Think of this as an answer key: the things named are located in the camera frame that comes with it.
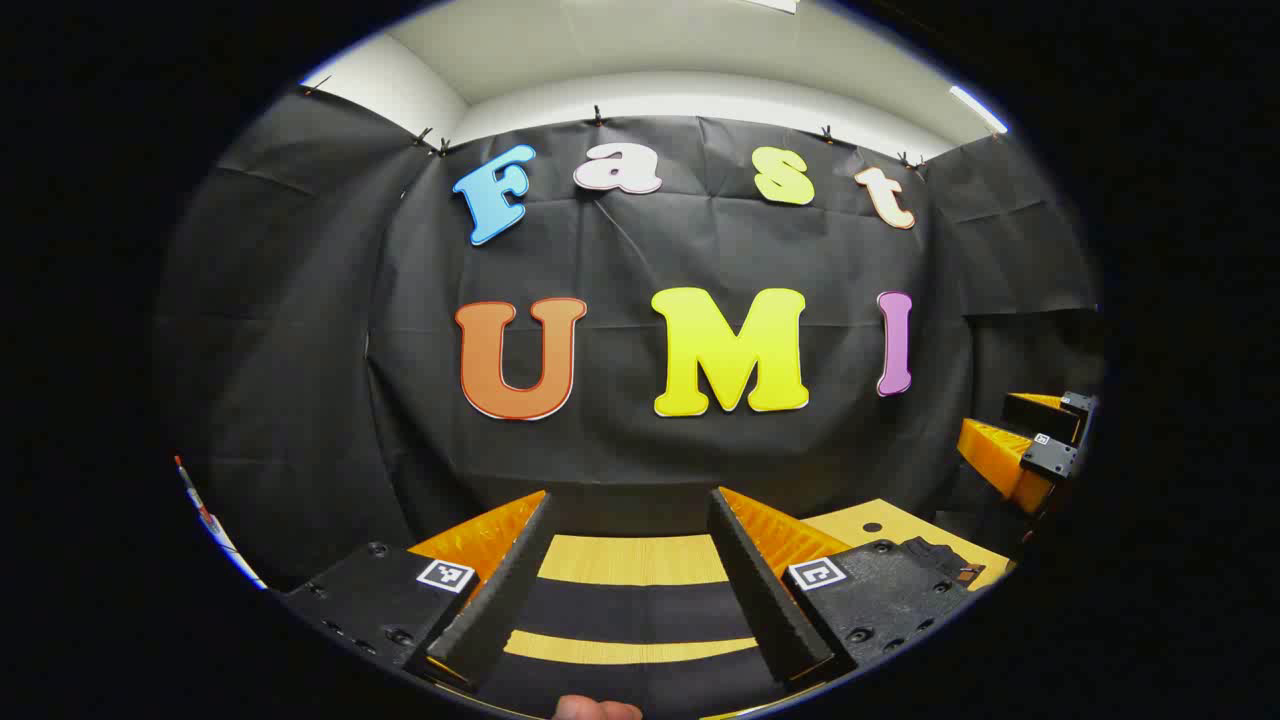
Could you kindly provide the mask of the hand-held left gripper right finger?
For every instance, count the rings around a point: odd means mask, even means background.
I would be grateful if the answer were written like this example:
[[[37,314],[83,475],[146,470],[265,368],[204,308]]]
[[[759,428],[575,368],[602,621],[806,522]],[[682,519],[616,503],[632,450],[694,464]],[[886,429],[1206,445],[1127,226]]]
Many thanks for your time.
[[[947,544],[850,544],[724,487],[707,525],[765,665],[791,689],[893,657],[965,609],[979,575]]]

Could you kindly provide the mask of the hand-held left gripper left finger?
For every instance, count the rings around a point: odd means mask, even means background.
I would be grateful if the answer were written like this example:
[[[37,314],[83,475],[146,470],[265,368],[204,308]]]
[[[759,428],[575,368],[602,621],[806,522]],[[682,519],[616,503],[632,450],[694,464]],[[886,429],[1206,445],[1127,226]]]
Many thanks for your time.
[[[380,667],[475,692],[554,537],[556,500],[541,489],[410,548],[361,544],[280,602]]]

